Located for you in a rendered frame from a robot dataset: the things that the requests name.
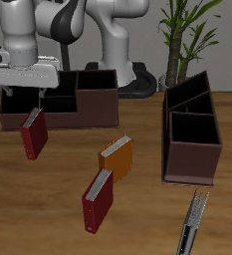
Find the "long dark brown desk caddy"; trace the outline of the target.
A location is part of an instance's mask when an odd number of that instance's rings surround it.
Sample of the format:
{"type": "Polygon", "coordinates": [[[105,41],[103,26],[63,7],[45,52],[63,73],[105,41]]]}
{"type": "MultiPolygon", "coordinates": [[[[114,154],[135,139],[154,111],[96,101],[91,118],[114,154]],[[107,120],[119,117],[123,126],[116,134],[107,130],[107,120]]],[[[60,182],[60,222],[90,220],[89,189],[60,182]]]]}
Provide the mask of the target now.
{"type": "Polygon", "coordinates": [[[0,93],[3,130],[19,130],[32,108],[44,111],[47,129],[118,128],[115,70],[60,71],[60,84],[43,98],[39,88],[11,86],[13,96],[0,93]]]}

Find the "green pot plant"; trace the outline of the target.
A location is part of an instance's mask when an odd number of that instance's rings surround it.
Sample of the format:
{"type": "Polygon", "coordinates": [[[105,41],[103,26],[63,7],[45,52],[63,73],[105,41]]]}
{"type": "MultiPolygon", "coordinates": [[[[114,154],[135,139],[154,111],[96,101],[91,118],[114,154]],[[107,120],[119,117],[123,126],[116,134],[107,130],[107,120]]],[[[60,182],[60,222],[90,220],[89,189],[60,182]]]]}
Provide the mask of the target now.
{"type": "Polygon", "coordinates": [[[168,62],[165,73],[164,86],[168,89],[186,80],[188,65],[191,61],[201,60],[199,53],[205,48],[217,45],[218,41],[212,41],[216,28],[210,30],[203,38],[201,34],[206,21],[196,27],[192,24],[211,8],[217,6],[222,0],[204,0],[188,8],[189,0],[168,0],[169,12],[161,9],[165,18],[158,23],[157,29],[162,32],[168,47],[168,62]]]}

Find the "orange book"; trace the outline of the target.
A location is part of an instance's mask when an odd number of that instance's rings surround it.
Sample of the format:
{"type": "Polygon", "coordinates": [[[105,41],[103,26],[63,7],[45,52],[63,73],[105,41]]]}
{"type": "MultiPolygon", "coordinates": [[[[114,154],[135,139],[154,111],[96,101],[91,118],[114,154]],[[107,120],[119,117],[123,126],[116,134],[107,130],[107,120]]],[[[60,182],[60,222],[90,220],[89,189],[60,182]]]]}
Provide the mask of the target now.
{"type": "Polygon", "coordinates": [[[117,183],[131,171],[132,139],[121,135],[98,152],[99,168],[113,172],[113,183],[117,183]]]}

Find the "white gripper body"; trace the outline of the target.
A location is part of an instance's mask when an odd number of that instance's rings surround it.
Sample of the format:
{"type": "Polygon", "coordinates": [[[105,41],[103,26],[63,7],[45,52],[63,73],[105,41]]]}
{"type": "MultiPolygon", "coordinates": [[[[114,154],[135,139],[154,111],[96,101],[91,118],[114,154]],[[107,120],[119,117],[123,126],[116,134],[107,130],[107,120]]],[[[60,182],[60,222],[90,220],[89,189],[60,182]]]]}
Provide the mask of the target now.
{"type": "Polygon", "coordinates": [[[56,88],[60,79],[60,61],[55,57],[39,56],[38,62],[28,69],[14,69],[0,63],[0,86],[56,88]]]}

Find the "large red book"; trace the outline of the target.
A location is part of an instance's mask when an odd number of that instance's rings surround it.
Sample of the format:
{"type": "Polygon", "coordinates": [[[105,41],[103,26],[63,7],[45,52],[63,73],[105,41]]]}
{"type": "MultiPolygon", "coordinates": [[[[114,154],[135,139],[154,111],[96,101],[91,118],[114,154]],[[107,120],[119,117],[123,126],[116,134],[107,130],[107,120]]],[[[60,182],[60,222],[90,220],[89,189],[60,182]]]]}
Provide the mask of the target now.
{"type": "Polygon", "coordinates": [[[103,168],[82,196],[85,229],[96,234],[114,201],[113,172],[103,168]]]}

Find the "black book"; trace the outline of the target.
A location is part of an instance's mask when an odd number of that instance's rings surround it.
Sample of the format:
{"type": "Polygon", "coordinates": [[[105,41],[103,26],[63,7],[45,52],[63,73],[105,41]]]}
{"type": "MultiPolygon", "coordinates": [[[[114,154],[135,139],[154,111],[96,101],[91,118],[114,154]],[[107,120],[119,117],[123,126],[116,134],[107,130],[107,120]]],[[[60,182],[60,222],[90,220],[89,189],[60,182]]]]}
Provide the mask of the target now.
{"type": "Polygon", "coordinates": [[[208,192],[194,191],[183,223],[176,255],[190,255],[208,195],[208,192]]]}

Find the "tall dark brown desk caddy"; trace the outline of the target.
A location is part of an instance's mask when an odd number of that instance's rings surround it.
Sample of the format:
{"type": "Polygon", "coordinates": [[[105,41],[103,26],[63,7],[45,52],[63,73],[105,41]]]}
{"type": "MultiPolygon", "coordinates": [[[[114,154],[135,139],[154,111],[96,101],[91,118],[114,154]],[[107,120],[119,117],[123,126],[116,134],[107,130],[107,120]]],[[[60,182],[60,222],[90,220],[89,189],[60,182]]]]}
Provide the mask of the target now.
{"type": "Polygon", "coordinates": [[[168,88],[162,103],[161,181],[211,187],[222,148],[207,73],[168,88]]]}

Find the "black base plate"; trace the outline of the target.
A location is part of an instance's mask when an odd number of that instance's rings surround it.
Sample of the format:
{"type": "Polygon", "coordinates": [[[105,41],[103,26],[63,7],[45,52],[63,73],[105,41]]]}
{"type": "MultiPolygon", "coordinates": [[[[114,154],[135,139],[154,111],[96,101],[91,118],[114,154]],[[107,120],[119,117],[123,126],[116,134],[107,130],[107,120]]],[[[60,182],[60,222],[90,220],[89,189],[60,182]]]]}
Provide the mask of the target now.
{"type": "MultiPolygon", "coordinates": [[[[119,88],[118,97],[120,99],[144,99],[151,97],[156,92],[156,78],[146,70],[145,64],[142,62],[133,62],[132,67],[136,79],[126,87],[119,88]]],[[[88,89],[114,89],[116,87],[115,74],[113,72],[99,71],[97,62],[88,63],[86,71],[91,71],[83,75],[88,89]]]]}

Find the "small red book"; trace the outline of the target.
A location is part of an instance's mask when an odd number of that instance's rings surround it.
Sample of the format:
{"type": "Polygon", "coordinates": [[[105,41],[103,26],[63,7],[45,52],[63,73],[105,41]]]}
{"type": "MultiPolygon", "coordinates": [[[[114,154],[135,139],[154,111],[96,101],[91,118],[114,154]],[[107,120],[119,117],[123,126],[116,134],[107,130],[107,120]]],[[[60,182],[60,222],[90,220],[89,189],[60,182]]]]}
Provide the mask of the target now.
{"type": "Polygon", "coordinates": [[[32,108],[20,124],[20,132],[27,158],[36,160],[48,140],[44,111],[32,108]]]}

